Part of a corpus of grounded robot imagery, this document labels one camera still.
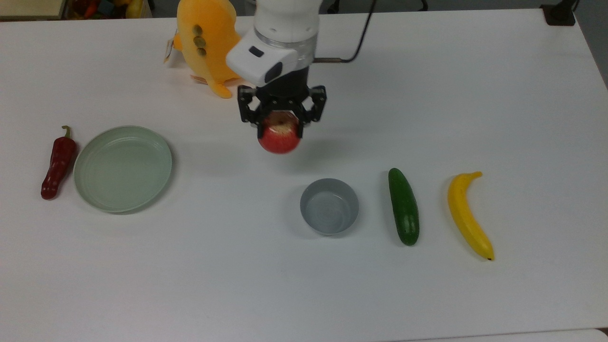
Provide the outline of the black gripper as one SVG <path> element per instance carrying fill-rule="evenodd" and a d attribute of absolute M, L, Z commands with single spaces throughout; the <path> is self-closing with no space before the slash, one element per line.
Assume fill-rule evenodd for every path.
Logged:
<path fill-rule="evenodd" d="M 239 85 L 237 105 L 241 121 L 258 127 L 263 121 L 261 111 L 271 105 L 273 100 L 278 104 L 289 104 L 289 100 L 293 102 L 287 108 L 297 108 L 298 129 L 304 129 L 309 123 L 320 121 L 327 100 L 326 87 L 323 85 L 308 87 L 309 72 L 309 67 L 289 72 L 263 87 Z M 260 103 L 252 108 L 254 99 L 260 100 Z M 308 110 L 304 106 L 304 101 L 307 99 L 312 102 Z"/>

